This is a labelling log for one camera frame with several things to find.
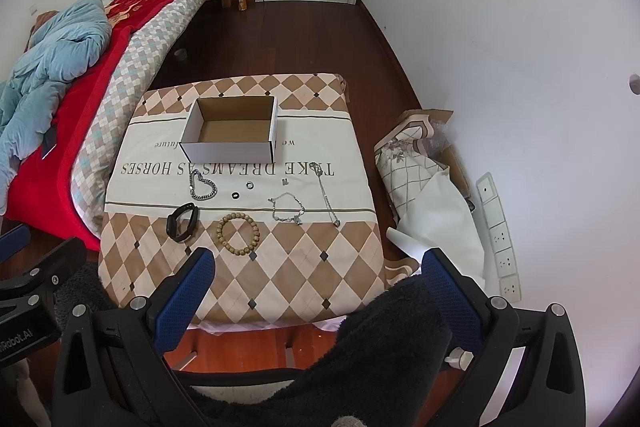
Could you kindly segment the white cardboard box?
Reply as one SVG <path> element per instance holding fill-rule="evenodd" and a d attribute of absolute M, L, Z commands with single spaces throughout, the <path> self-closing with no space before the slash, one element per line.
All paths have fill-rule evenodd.
<path fill-rule="evenodd" d="M 194 165 L 273 164 L 278 101 L 270 95 L 197 98 L 179 145 Z"/>

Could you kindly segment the black fuzzy garment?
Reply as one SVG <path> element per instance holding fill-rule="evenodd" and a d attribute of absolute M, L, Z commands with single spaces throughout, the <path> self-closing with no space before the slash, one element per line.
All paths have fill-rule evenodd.
<path fill-rule="evenodd" d="M 415 275 L 349 315 L 332 349 L 269 399 L 190 396 L 212 426 L 411 426 L 450 339 L 424 275 Z"/>

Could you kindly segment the white power strip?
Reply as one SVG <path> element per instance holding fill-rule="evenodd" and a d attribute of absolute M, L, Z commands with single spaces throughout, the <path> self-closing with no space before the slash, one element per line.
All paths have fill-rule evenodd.
<path fill-rule="evenodd" d="M 486 172 L 477 180 L 476 189 L 488 230 L 489 246 L 495 260 L 500 295 L 509 303 L 519 303 L 522 300 L 522 291 L 518 265 L 506 223 L 506 214 L 490 172 Z"/>

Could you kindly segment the diamond pattern table cloth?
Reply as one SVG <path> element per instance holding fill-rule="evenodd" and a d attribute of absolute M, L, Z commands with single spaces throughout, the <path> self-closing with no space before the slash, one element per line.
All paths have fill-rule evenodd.
<path fill-rule="evenodd" d="M 179 140 L 196 99 L 251 95 L 278 101 L 274 163 L 191 164 Z M 341 76 L 230 77 L 142 95 L 107 185 L 100 281 L 126 305 L 198 247 L 216 263 L 194 319 L 202 329 L 333 320 L 384 291 L 381 232 Z"/>

